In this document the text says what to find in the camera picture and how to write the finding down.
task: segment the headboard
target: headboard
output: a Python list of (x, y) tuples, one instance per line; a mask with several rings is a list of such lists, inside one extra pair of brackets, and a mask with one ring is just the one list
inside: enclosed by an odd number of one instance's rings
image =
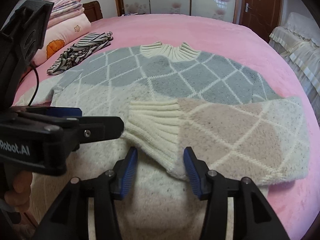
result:
[(90, 22), (95, 22), (102, 19), (102, 12), (98, 1), (92, 1), (83, 4), (84, 14)]

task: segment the pink knit fabric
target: pink knit fabric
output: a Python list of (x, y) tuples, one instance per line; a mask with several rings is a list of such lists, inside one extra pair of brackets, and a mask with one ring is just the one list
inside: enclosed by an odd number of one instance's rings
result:
[[(271, 186), (268, 194), (268, 201), (291, 240), (300, 240), (320, 210), (320, 130), (308, 98), (287, 63), (250, 29), (208, 18), (138, 15), (92, 23), (92, 32), (108, 31), (113, 32), (114, 40), (100, 52), (156, 41), (179, 46), (186, 41), (193, 49), (219, 54), (256, 70), (283, 97), (301, 98), (310, 135), (309, 175), (302, 180)], [(37, 68), (41, 81), (49, 77), (46, 70), (68, 46), (70, 44)], [(35, 84), (34, 74), (30, 73), (18, 89), (15, 102)]]

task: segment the human hand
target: human hand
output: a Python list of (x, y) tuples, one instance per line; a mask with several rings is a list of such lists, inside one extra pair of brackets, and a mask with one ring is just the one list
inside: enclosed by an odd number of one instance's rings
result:
[(13, 189), (4, 194), (4, 200), (13, 206), (16, 212), (25, 212), (30, 206), (32, 172), (21, 171), (13, 180)]

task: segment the metal screw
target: metal screw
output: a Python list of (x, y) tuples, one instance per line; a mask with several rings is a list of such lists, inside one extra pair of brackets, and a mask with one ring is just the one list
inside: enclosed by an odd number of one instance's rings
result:
[(77, 184), (79, 182), (79, 178), (78, 177), (73, 177), (71, 180), (70, 180), (71, 184)]
[(104, 174), (108, 177), (112, 177), (115, 174), (115, 172), (113, 170), (107, 170)]
[(48, 125), (48, 126), (45, 126), (44, 129), (48, 132), (52, 132), (52, 131), (58, 131), (60, 127), (57, 125)]
[(209, 175), (210, 177), (214, 177), (214, 176), (217, 176), (217, 172), (214, 171), (214, 170), (208, 170), (208, 175)]
[(91, 131), (90, 130), (84, 130), (83, 135), (84, 135), (84, 137), (89, 138), (90, 135), (91, 135)]
[(241, 180), (242, 180), (242, 182), (244, 182), (245, 184), (251, 183), (251, 179), (248, 178), (248, 177), (243, 177)]

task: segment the black and white striped fabric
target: black and white striped fabric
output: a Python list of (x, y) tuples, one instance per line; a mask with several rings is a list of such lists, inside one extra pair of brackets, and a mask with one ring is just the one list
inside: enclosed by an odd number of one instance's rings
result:
[(112, 32), (89, 33), (76, 44), (65, 50), (54, 64), (47, 70), (49, 75), (58, 75), (78, 65), (84, 59), (100, 49), (110, 45), (113, 40)]

